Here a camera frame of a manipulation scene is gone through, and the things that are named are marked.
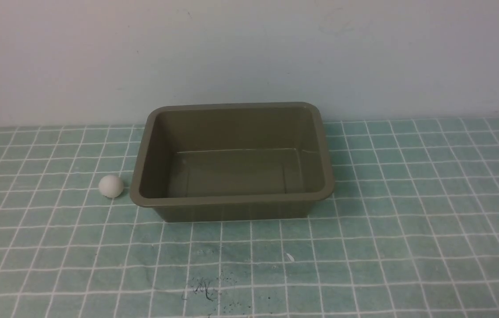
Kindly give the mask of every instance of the table surface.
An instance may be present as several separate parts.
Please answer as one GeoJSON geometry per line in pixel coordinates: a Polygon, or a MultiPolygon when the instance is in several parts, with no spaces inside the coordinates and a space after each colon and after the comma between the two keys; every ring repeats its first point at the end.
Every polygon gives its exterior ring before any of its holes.
{"type": "Polygon", "coordinates": [[[0,317],[499,317],[499,117],[325,124],[308,219],[164,223],[142,125],[0,128],[0,317]]]}

